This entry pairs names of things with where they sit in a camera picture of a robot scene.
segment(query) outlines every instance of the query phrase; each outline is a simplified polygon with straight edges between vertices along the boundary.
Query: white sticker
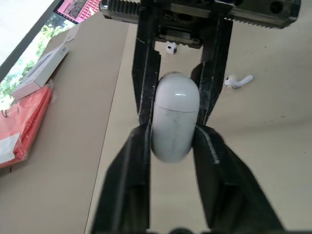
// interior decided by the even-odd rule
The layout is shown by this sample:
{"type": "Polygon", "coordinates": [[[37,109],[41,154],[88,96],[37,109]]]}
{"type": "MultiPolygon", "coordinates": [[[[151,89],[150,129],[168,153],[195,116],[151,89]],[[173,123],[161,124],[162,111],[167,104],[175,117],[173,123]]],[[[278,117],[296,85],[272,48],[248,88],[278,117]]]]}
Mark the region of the white sticker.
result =
{"type": "Polygon", "coordinates": [[[13,151],[19,136],[20,133],[16,133],[12,136],[0,140],[0,163],[15,159],[13,151]]]}

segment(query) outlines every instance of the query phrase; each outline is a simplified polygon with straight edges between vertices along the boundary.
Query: red plastic bag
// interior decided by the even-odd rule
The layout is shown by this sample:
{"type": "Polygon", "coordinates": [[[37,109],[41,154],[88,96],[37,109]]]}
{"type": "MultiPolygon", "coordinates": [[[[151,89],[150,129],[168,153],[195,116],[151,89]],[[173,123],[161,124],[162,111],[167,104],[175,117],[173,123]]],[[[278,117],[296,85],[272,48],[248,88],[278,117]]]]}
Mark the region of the red plastic bag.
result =
{"type": "Polygon", "coordinates": [[[0,111],[0,168],[27,159],[27,152],[36,136],[51,95],[51,89],[44,86],[21,99],[10,109],[0,111]],[[14,155],[8,152],[12,146],[14,155]]]}

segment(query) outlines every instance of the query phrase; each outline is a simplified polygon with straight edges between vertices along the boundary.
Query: white box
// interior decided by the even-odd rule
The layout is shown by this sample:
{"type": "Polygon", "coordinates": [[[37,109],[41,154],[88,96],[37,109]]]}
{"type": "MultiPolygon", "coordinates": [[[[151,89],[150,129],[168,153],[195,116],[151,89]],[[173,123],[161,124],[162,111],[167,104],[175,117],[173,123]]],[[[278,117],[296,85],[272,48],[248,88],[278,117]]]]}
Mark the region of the white box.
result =
{"type": "Polygon", "coordinates": [[[21,99],[44,86],[67,52],[68,47],[62,44],[40,58],[33,69],[13,90],[11,96],[21,99]]]}

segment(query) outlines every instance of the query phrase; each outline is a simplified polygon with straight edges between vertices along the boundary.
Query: table surface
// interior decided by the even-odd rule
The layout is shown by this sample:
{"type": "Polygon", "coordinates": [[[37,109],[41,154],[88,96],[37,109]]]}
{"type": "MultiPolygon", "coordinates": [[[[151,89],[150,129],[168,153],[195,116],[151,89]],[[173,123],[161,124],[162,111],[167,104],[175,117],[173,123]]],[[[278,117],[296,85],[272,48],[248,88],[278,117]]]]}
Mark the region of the table surface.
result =
{"type": "Polygon", "coordinates": [[[1,234],[84,233],[127,28],[97,14],[68,43],[28,159],[0,170],[1,234]]]}
{"type": "MultiPolygon", "coordinates": [[[[302,1],[299,20],[283,30],[235,22],[227,71],[255,79],[239,90],[225,88],[208,122],[251,168],[292,230],[312,229],[311,22],[308,0],[302,1]]],[[[138,126],[131,77],[136,29],[129,25],[86,233],[105,172],[138,126]]],[[[160,76],[170,71],[190,75],[200,61],[201,50],[179,46],[178,54],[166,55],[162,43],[156,49],[162,54],[160,76]]],[[[178,164],[163,164],[154,156],[151,164],[151,231],[207,230],[192,152],[178,164]]]]}
{"type": "MultiPolygon", "coordinates": [[[[281,221],[292,230],[312,229],[311,13],[311,4],[304,0],[299,20],[284,30],[234,23],[227,70],[240,78],[252,73],[255,80],[239,90],[224,89],[208,122],[249,165],[281,221]]],[[[59,95],[34,143],[36,153],[11,174],[0,176],[1,233],[89,232],[105,172],[138,125],[131,77],[136,28],[129,25],[119,38],[111,37],[125,40],[125,45],[120,48],[122,60],[107,127],[101,120],[110,105],[102,106],[103,95],[114,89],[101,83],[105,79],[81,78],[96,66],[84,67],[77,56],[72,66],[75,62],[84,68],[77,72],[77,82],[69,72],[70,80],[62,77],[56,82],[59,95]],[[86,124],[88,118],[93,121],[86,124]]],[[[93,48],[102,37],[95,33],[85,41],[93,48]]],[[[103,49],[109,47],[93,51],[92,56],[107,62],[116,59],[112,51],[104,56],[103,49]]],[[[163,54],[160,75],[169,71],[189,75],[200,61],[200,50],[180,46],[177,55],[166,55],[162,47],[156,45],[163,54]]],[[[82,53],[88,53],[88,47],[82,53]]],[[[69,61],[65,58],[59,72],[69,61]]],[[[106,77],[111,69],[97,74],[106,77]]],[[[151,170],[151,230],[166,233],[181,226],[206,230],[192,152],[178,164],[163,164],[152,156],[151,170]]]]}

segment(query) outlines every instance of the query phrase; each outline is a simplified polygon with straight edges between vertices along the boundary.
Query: green foliage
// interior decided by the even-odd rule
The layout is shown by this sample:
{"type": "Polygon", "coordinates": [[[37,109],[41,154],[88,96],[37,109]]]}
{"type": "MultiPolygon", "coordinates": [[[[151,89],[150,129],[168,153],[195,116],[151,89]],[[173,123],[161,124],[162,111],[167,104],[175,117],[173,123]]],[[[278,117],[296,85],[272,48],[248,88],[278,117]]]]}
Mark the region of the green foliage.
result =
{"type": "Polygon", "coordinates": [[[27,48],[8,75],[0,83],[0,110],[9,107],[13,101],[13,98],[10,96],[13,89],[37,63],[50,39],[73,26],[74,24],[70,21],[53,13],[32,42],[37,45],[35,47],[36,51],[31,51],[32,56],[30,56],[29,51],[26,52],[28,50],[27,48]]]}

